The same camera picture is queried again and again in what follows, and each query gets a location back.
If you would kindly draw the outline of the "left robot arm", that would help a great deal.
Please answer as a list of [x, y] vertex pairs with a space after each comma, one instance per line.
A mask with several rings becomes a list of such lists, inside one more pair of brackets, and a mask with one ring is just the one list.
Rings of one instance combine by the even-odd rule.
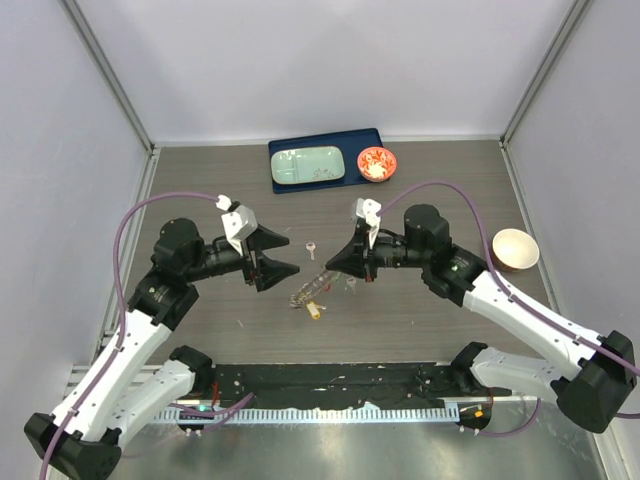
[[52, 413], [35, 413], [25, 424], [44, 467], [70, 479], [106, 479], [156, 415], [185, 395], [200, 399], [211, 391], [211, 358], [188, 346], [177, 348], [141, 386], [130, 387], [197, 301], [196, 282], [239, 271], [246, 284], [265, 291], [298, 273], [298, 266], [266, 256], [290, 241], [258, 224], [251, 211], [240, 208], [222, 220], [225, 234], [212, 242], [190, 219], [163, 225], [124, 324], [72, 393]]

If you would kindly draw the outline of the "metal disc with keyrings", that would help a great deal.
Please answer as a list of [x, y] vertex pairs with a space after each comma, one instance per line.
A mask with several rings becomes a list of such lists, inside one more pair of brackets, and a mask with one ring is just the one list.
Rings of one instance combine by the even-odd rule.
[[320, 294], [327, 292], [341, 276], [340, 272], [322, 270], [314, 278], [305, 283], [299, 290], [291, 295], [289, 306], [293, 309], [305, 307]]

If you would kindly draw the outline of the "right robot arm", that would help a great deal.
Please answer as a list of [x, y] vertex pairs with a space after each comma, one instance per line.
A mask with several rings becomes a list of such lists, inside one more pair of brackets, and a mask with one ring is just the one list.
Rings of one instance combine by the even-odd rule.
[[537, 352], [530, 358], [469, 343], [454, 359], [451, 380], [465, 395], [504, 388], [553, 402], [577, 426], [603, 433], [634, 390], [634, 348], [625, 335], [602, 335], [550, 310], [457, 245], [432, 205], [409, 207], [404, 232], [382, 231], [379, 203], [358, 200], [356, 226], [327, 269], [372, 282], [381, 268], [418, 268], [435, 295], [479, 314]]

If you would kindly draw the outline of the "yellow tagged key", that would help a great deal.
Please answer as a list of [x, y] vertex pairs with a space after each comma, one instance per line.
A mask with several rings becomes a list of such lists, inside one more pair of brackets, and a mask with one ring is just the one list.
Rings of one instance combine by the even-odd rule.
[[326, 307], [316, 303], [315, 301], [310, 301], [306, 304], [306, 309], [313, 320], [319, 320], [325, 312]]

